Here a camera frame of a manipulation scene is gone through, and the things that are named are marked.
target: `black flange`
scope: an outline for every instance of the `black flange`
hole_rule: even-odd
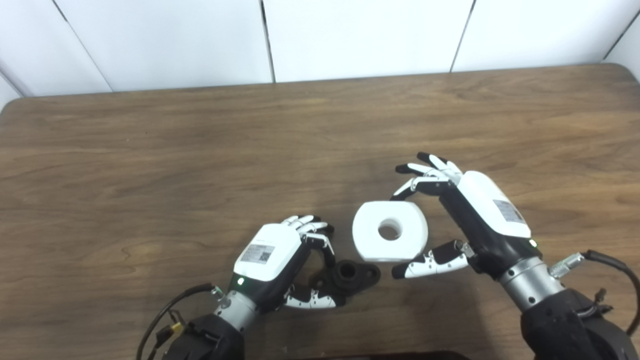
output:
[[[309,279],[309,286],[329,294],[353,296],[374,286],[380,280],[376,265],[358,264],[342,260],[332,268],[325,268]]]

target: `white wall panel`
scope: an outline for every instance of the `white wall panel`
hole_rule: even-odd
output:
[[[477,0],[453,71],[598,63],[638,0]]]
[[[111,91],[50,0],[0,0],[0,69],[27,96]]]
[[[4,106],[13,99],[20,97],[7,80],[0,74],[0,113]]]
[[[448,72],[472,0],[265,0],[276,81]]]
[[[634,21],[625,35],[607,56],[606,62],[626,66],[640,81],[640,17]]]
[[[259,0],[57,0],[116,91],[271,82]]]

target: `qr code label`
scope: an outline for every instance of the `qr code label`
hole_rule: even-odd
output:
[[[266,264],[275,249],[275,246],[251,244],[242,255],[240,261],[247,263]]]
[[[494,200],[493,203],[498,207],[498,210],[500,210],[500,213],[507,222],[526,224],[522,215],[512,203],[504,200]]]

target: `toilet paper roll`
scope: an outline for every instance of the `toilet paper roll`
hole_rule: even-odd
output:
[[[382,227],[395,230],[398,237],[387,240]],[[360,206],[353,219],[353,242],[365,261],[409,261],[422,254],[427,245],[428,227],[416,204],[406,201],[372,201]]]

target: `wooden table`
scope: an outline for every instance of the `wooden table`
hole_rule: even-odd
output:
[[[0,116],[0,345],[12,359],[131,359],[183,289],[227,285],[262,224],[313,213],[339,259],[358,207],[407,180],[418,151],[488,174],[553,263],[594,248],[640,270],[640,88],[616,65],[22,99]],[[460,237],[415,196],[430,244]],[[301,274],[320,267],[314,256]],[[283,309],[246,337],[247,359],[450,349],[528,359],[519,312],[471,269],[395,281],[331,311]],[[589,264],[626,327],[634,293]],[[214,308],[202,295],[185,317]]]

